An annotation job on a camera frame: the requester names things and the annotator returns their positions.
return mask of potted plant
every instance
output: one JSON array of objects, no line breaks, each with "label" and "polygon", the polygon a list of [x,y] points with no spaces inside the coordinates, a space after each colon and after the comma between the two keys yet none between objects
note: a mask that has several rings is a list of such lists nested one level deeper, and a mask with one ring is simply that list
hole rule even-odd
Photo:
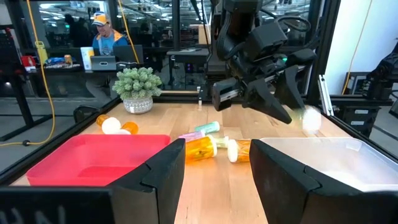
[{"label": "potted plant", "polygon": [[125,68],[118,72],[119,80],[112,89],[120,95],[125,109],[134,114],[145,113],[152,109],[152,96],[160,96],[158,88],[162,81],[153,74],[151,68]]}]

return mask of wooden table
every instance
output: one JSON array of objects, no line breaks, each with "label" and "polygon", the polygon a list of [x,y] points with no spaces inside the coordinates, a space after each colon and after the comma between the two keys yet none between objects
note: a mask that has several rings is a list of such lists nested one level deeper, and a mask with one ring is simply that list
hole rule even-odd
[{"label": "wooden table", "polygon": [[[295,122],[284,124],[260,112],[233,105],[222,112],[211,105],[155,104],[146,114],[129,114],[123,104],[108,113],[123,124],[133,121],[140,134],[168,134],[174,140],[189,133],[195,126],[218,121],[221,130],[214,136],[231,139],[350,137],[327,118],[316,135],[303,132]],[[101,134],[95,123],[82,134]],[[28,185],[21,177],[14,185]],[[185,166],[185,176],[175,223],[267,223],[265,213],[252,179],[249,163],[232,164],[226,149],[219,149],[213,159]]]}]

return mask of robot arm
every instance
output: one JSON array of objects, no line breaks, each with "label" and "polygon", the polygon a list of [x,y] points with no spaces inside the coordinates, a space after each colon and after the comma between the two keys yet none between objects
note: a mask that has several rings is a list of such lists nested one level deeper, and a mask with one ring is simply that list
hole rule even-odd
[{"label": "robot arm", "polygon": [[[255,22],[262,0],[224,0],[218,5],[220,25],[216,40],[217,56],[231,68],[232,78],[213,85],[212,102],[217,111],[231,106],[231,99],[243,96],[244,108],[252,108],[289,124],[292,119],[282,103],[292,109],[304,109],[304,103],[295,84],[298,65],[309,65],[315,59],[310,49],[285,55],[277,54],[287,41],[275,22],[258,26]],[[274,94],[268,85],[276,87]]]}]

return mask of pink bin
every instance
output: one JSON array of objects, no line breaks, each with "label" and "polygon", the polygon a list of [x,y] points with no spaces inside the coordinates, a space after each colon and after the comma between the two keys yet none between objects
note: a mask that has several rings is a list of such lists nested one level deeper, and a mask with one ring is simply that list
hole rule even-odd
[{"label": "pink bin", "polygon": [[26,176],[36,186],[105,186],[168,144],[166,135],[82,134],[69,139]]}]

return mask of yellow cable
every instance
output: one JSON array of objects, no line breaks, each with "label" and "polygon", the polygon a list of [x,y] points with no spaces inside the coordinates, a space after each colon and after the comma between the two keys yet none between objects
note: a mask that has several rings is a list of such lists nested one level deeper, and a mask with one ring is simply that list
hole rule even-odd
[{"label": "yellow cable", "polygon": [[372,6],[372,2],[373,2],[373,0],[371,0],[371,3],[369,4],[368,11],[366,12],[365,21],[363,22],[363,26],[362,26],[362,29],[361,29],[361,33],[360,33],[360,35],[359,35],[358,42],[356,43],[354,55],[353,55],[353,58],[351,59],[350,65],[349,65],[348,74],[347,74],[347,79],[346,79],[346,82],[345,82],[344,87],[343,87],[343,92],[341,92],[342,95],[344,94],[344,92],[345,92],[346,89],[347,89],[349,77],[350,77],[350,75],[351,75],[351,67],[353,66],[353,62],[354,62],[354,58],[355,58],[355,55],[356,55],[356,51],[358,50],[358,45],[359,45],[359,43],[360,43],[360,41],[361,41],[361,38],[362,38],[362,33],[363,33],[364,28],[365,28],[366,21],[367,21],[367,19],[368,19],[368,15],[369,15],[369,11],[370,11],[371,6]]},{"label": "yellow cable", "polygon": [[119,1],[120,11],[122,12],[122,16],[123,16],[124,27],[126,28],[127,36],[129,37],[129,40],[130,40],[130,43],[131,43],[132,51],[134,52],[134,56],[136,57],[137,63],[139,63],[138,56],[137,56],[137,53],[136,53],[136,48],[134,47],[134,44],[132,43],[132,39],[130,37],[129,28],[128,28],[127,22],[126,22],[126,17],[124,16],[124,12],[123,12],[123,8],[122,8],[122,2],[120,0],[118,0],[118,1]]},{"label": "yellow cable", "polygon": [[[35,42],[38,43],[39,39],[37,38],[37,33],[36,33],[36,26],[35,26],[35,22],[33,21],[33,15],[32,15],[32,9],[30,8],[30,0],[26,1],[27,3],[27,8],[29,10],[29,16],[30,16],[30,21],[32,23],[32,27],[33,27],[33,33],[35,35]],[[43,82],[44,82],[44,87],[45,87],[45,91],[47,92],[47,96],[49,97],[49,102],[51,105],[51,112],[52,112],[52,127],[51,127],[51,132],[50,135],[47,137],[46,140],[41,141],[41,142],[28,142],[29,145],[39,145],[39,144],[44,144],[46,143],[48,140],[51,139],[51,137],[54,134],[54,130],[55,130],[55,110],[54,110],[54,105],[52,103],[52,99],[51,99],[51,95],[50,95],[50,91],[49,91],[49,87],[47,86],[47,81],[45,79],[45,73],[44,73],[44,63],[42,61],[42,57],[41,54],[39,54],[39,60],[40,60],[40,69],[42,71],[42,76],[43,76]],[[11,145],[19,145],[22,144],[22,142],[10,142],[10,143],[5,143],[5,144],[0,144],[1,146],[11,146]]]}]

